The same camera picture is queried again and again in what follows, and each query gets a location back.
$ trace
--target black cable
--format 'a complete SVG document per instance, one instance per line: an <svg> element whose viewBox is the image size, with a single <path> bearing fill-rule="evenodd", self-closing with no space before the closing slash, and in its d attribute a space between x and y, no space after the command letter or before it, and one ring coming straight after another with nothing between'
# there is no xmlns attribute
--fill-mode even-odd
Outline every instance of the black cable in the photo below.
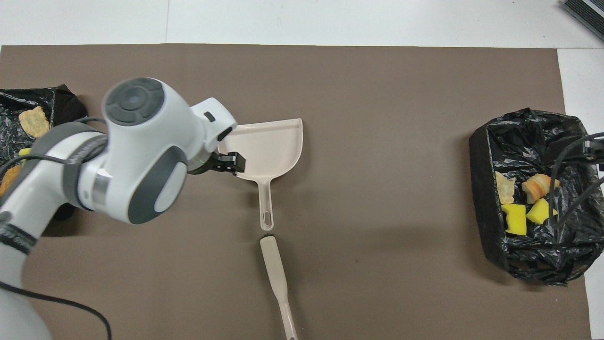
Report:
<svg viewBox="0 0 604 340"><path fill-rule="evenodd" d="M24 160L24 159L48 160L51 162L61 163L61 164L65 164L65 162L66 162L66 160L64 160L64 159L60 159L60 158L48 156L48 155L27 154L27 155L23 155L23 156L17 156L11 160L7 160L6 162L4 162L4 164L2 164L2 166L0 166L0 176L4 175L4 172L6 172L6 170L8 170L9 166L17 163L18 161Z"/></svg>
<svg viewBox="0 0 604 340"><path fill-rule="evenodd" d="M566 213L564 213L564 216L562 216L562 218L558 219L558 221L556 222L556 227L558 225L563 226L564 223L566 222L566 220L568 219L568 217L570 216L570 214L577 209L577 207L583 203L583 201L585 201L590 194L596 190L597 188L600 187L600 185L604 184L604 177L600 178L597 182L593 183L592 185L590 185L589 187L587 187L587 189L585 189L585 191L583 191L582 194L579 195L579 197L577 197L574 201L573 204L571 204L568 207L568 210L566 211Z"/></svg>
<svg viewBox="0 0 604 340"><path fill-rule="evenodd" d="M584 143L588 140L594 140L596 138L601 138L604 137L604 132L600 132L600 133L596 133L596 134L590 134L587 135L585 137L579 138L577 140L575 140L574 142L570 143L569 145L566 146L566 148L564 148L562 150L562 152L560 152L560 154L558 155L558 157L556 158L556 162L554 163L554 166L551 169L551 179L550 179L550 194L552 195L552 198L548 201L548 217L550 219L550 223L552 225L552 227L554 228L554 233L556 234L555 238L557 239L557 227L560 225L560 220L564 220L566 221L568 219L567 215L570 215L578 206L581 202L579 202L577 205L575 205L574 203L568 208L568 210L565 212L563 218L558 218L557 221L554 224L554 203L553 203L553 192L554 192L554 187L556 184L556 176L558 174L558 170L560 169L560 166L562 165L562 161L564 160L564 158L567 156L567 154L573 149L575 148L577 145ZM586 190L583 194L589 195L591 192L590 190L593 189L588 189Z"/></svg>
<svg viewBox="0 0 604 340"><path fill-rule="evenodd" d="M107 124L105 119L101 118L101 117L84 117L84 118L76 119L76 120L74 120L74 122L77 122L77 123L101 122L101 123Z"/></svg>
<svg viewBox="0 0 604 340"><path fill-rule="evenodd" d="M87 311L88 313L93 314L94 316L98 317L99 319L101 319L101 321L103 322L103 325L105 326L105 329L107 330L107 339L111 340L111 326L109 325L109 321L107 321L107 319L98 311L96 311L95 309L92 309L86 305L77 303L75 301L71 301L71 300L67 300L67 299L62 299L62 298L56 298L54 296L49 296L49 295L44 295L44 294L40 294L40 293L34 293L31 292L29 290L25 290L25 289L21 289L21 288L17 288L15 286L11 286L9 284L6 284L2 281L0 281L0 288L4 289L4 290L8 290L9 292L15 293L15 294L20 294L20 295L24 295L27 296L29 298L34 298L34 299L38 299L38 300L44 300L44 301L50 301L50 302L56 302L56 303L60 303L60 304L66 304L68 306L71 307L75 307L75 308L79 308L82 310Z"/></svg>

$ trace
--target gray joint cover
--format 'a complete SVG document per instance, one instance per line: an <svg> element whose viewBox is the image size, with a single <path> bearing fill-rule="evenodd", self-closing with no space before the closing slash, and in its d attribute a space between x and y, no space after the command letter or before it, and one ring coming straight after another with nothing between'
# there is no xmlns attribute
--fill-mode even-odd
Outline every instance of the gray joint cover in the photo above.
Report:
<svg viewBox="0 0 604 340"><path fill-rule="evenodd" d="M134 78L117 85L105 102L107 117L117 125L133 126L153 118L164 104L161 83L151 78Z"/></svg>

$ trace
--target food scrap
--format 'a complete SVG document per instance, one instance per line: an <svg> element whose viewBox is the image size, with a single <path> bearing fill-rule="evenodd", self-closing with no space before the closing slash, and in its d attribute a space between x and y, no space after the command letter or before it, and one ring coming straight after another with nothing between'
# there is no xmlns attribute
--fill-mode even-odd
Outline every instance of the food scrap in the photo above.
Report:
<svg viewBox="0 0 604 340"><path fill-rule="evenodd" d="M23 111L19 115L19 121L23 130L34 138L41 137L50 130L50 124L40 106L36 106L33 110Z"/></svg>
<svg viewBox="0 0 604 340"><path fill-rule="evenodd" d="M11 185L11 183L13 183L20 170L21 165L15 165L14 167L7 170L7 172L4 174L4 177L2 178L2 184L0 185L0 196L3 196L6 190L8 190L8 187Z"/></svg>
<svg viewBox="0 0 604 340"><path fill-rule="evenodd" d="M527 203L533 204L541 197L550 193L551 178L548 175L536 174L522 183L522 191L527 194ZM560 186L560 181L556 180L554 188Z"/></svg>
<svg viewBox="0 0 604 340"><path fill-rule="evenodd" d="M501 210L506 213L506 232L516 235L527 234L527 208L522 204L503 204Z"/></svg>
<svg viewBox="0 0 604 340"><path fill-rule="evenodd" d="M554 209L554 215L557 215L558 212ZM540 199L530 208L530 211L527 214L527 218L537 224L543 224L547 218L549 218L549 203L544 199Z"/></svg>
<svg viewBox="0 0 604 340"><path fill-rule="evenodd" d="M502 173L495 171L495 180L497 182L497 193L499 194L499 201L501 204L514 203L514 182L516 182L516 177L507 179Z"/></svg>

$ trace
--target cracker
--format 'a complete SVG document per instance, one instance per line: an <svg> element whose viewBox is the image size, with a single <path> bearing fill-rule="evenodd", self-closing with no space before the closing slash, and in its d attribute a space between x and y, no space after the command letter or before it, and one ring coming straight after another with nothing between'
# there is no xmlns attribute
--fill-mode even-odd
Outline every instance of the cracker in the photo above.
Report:
<svg viewBox="0 0 604 340"><path fill-rule="evenodd" d="M36 106L33 110L23 111L19 115L19 121L23 130L34 138L39 138L50 130L46 115L39 106Z"/></svg>
<svg viewBox="0 0 604 340"><path fill-rule="evenodd" d="M19 174L20 170L20 165L16 165L7 170L7 172L4 174L4 177L2 178L2 184L0 185L0 196L4 195L8 187L11 185L11 183L13 183L14 179L17 178L17 175Z"/></svg>

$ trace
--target yellow sponge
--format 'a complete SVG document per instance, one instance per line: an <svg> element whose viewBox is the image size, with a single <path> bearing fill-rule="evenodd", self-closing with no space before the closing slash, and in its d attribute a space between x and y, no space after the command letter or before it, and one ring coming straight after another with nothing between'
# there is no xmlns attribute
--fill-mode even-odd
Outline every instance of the yellow sponge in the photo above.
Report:
<svg viewBox="0 0 604 340"><path fill-rule="evenodd" d="M25 148L25 149L21 149L19 150L19 156L23 156L23 155L27 155L31 152L31 148ZM25 160L21 160L21 166L23 166L23 164L25 164Z"/></svg>
<svg viewBox="0 0 604 340"><path fill-rule="evenodd" d="M501 210L506 213L506 232L516 235L527 234L527 208L522 204L502 204Z"/></svg>
<svg viewBox="0 0 604 340"><path fill-rule="evenodd" d="M543 224L545 220L550 216L549 214L549 204L547 201L542 198L535 202L530 211L527 214L527 218L534 223ZM554 209L554 215L557 215L558 212Z"/></svg>

